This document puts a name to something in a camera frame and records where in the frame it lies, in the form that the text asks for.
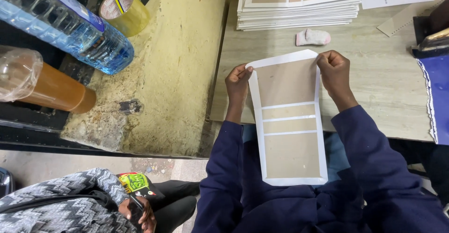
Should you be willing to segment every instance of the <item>navy blue sleeve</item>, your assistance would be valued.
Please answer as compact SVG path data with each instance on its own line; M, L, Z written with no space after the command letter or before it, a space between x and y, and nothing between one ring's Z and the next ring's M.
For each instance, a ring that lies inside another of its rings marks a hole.
M207 178L199 185L201 198L193 233L231 232L242 218L238 167L242 149L242 126L224 121L206 166Z
M364 218L374 232L449 232L436 197L423 195L421 179L359 105L332 119L367 202Z

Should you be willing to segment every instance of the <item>blue paper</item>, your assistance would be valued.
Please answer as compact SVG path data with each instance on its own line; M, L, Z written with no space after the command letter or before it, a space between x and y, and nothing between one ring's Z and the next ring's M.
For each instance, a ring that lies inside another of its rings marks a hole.
M429 94L431 134L436 144L449 145L449 56L418 59Z

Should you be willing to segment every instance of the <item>packing tape roll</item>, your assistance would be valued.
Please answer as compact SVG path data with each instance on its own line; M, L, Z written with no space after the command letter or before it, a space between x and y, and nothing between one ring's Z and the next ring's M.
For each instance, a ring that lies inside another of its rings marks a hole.
M120 0L125 11L120 13L114 0L104 0L100 16L126 37L137 35L149 22L149 12L140 0Z

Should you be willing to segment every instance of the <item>navy blue sweatshirt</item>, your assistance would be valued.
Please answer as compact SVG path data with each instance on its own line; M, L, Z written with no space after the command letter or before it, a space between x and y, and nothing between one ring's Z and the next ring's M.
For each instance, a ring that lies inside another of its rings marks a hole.
M438 199L420 192L420 178L361 106L332 123L351 168L313 189L263 182L257 142L243 144L242 127L225 121L200 184L192 232L449 232Z

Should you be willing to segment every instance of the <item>patterned jacket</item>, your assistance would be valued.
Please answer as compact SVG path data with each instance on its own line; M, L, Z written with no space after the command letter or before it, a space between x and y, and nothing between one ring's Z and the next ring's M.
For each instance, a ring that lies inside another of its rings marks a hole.
M41 197L79 194L98 187L117 206L128 195L119 179L108 169L95 168L38 183L0 199L0 207ZM135 233L136 228L121 213L108 212L91 198L61 201L16 213L0 214L1 233Z

